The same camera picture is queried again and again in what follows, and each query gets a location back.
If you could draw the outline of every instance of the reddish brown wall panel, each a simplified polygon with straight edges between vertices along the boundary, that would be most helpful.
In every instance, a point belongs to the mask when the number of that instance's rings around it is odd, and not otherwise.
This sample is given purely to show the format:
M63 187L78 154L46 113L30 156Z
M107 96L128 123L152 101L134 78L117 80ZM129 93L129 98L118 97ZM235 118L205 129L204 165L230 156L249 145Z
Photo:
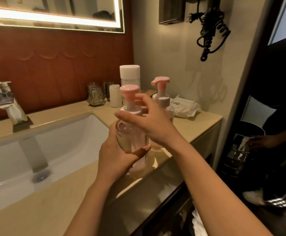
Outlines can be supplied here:
M131 0L123 2L125 34L0 27L0 80L12 81L26 113L83 100L90 82L120 83L119 66L133 64Z

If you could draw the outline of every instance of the mirror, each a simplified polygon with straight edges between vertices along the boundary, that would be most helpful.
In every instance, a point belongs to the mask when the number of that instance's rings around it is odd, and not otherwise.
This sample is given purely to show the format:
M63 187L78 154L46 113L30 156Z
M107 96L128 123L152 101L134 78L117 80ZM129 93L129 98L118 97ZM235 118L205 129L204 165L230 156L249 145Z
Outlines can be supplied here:
M125 32L122 0L0 0L0 25Z

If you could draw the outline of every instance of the sink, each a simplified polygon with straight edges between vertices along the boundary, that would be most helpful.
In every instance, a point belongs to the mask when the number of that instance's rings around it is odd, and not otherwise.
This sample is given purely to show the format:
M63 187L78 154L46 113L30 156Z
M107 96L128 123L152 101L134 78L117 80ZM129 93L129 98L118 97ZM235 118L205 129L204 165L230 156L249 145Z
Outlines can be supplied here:
M0 139L0 210L98 160L108 131L84 114ZM33 183L44 172L51 174Z

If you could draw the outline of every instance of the chrome faucet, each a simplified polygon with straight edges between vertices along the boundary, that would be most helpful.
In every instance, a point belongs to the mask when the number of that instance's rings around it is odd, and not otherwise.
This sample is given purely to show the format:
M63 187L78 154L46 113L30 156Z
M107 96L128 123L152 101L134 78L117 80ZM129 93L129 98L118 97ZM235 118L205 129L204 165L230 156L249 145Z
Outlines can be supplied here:
M11 81L0 82L0 109L5 109L13 125L16 125L27 121L28 118L15 99L9 83Z

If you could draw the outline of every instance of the white sneaker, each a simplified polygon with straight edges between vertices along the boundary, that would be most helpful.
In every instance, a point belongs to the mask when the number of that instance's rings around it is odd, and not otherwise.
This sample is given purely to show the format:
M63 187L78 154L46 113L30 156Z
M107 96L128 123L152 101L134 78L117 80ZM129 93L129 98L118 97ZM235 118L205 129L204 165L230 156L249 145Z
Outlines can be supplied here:
M263 200L263 190L256 191L246 191L242 193L243 198L249 201L252 204L257 206L264 206L265 202Z

